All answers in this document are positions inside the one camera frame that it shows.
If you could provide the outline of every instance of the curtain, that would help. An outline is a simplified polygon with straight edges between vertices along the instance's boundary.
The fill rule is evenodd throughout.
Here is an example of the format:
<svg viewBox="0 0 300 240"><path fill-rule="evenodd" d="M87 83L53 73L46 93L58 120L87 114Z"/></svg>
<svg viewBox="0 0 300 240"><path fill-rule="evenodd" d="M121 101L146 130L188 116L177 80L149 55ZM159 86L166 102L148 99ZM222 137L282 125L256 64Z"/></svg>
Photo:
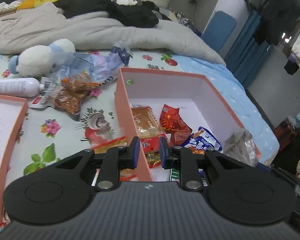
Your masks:
<svg viewBox="0 0 300 240"><path fill-rule="evenodd" d="M245 88L252 83L269 54L269 44L265 41L258 45L253 37L260 18L257 11L251 12L237 40L225 57L227 68Z"/></svg>

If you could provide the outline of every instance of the orange box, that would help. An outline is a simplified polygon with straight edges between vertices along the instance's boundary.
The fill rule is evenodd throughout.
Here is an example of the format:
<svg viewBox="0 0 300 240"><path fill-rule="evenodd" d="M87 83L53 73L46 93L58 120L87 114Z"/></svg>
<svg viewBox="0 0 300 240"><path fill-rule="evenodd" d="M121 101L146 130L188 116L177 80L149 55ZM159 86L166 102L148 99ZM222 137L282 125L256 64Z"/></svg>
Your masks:
<svg viewBox="0 0 300 240"><path fill-rule="evenodd" d="M121 68L114 102L119 126L128 143L138 136L130 104L150 106L157 119L164 104L180 108L181 118L194 132L199 126L207 128L222 147L235 129L243 128L234 111L204 75ZM139 181L153 181L142 147L136 174Z"/></svg>
<svg viewBox="0 0 300 240"><path fill-rule="evenodd" d="M2 195L11 154L19 129L28 111L25 98L0 95L0 225L2 224Z"/></svg>

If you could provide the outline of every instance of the blue snack bag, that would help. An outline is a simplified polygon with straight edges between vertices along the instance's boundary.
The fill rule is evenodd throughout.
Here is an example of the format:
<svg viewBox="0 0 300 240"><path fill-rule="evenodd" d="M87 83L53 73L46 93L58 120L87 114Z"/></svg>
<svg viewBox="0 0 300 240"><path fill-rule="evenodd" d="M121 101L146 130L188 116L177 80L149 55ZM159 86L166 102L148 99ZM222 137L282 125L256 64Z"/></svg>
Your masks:
<svg viewBox="0 0 300 240"><path fill-rule="evenodd" d="M195 154L204 154L204 151L211 147L216 151L222 151L220 142L208 129L202 126L199 127L197 133L191 134L181 146L191 149Z"/></svg>

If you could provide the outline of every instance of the blue bed sheet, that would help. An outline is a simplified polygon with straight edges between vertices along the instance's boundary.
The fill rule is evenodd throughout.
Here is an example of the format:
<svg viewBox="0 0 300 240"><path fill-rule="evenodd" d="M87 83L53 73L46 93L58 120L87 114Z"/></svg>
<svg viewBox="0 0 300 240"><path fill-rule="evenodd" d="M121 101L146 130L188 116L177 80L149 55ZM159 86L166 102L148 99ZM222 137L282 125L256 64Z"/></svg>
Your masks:
<svg viewBox="0 0 300 240"><path fill-rule="evenodd" d="M279 149L279 142L233 74L224 66L205 60L178 55L174 55L173 59L184 72L203 74L213 83L245 128L252 134L262 154L259 161L270 164Z"/></svg>

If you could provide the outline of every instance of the black jacket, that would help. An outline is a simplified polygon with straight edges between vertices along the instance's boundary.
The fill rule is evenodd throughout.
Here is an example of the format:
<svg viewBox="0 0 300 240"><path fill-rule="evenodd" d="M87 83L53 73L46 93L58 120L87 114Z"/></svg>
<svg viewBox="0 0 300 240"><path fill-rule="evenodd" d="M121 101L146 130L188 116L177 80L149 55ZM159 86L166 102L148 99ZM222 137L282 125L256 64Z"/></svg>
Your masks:
<svg viewBox="0 0 300 240"><path fill-rule="evenodd" d="M254 33L258 44L278 45L283 33L291 33L300 18L300 0L270 0Z"/></svg>

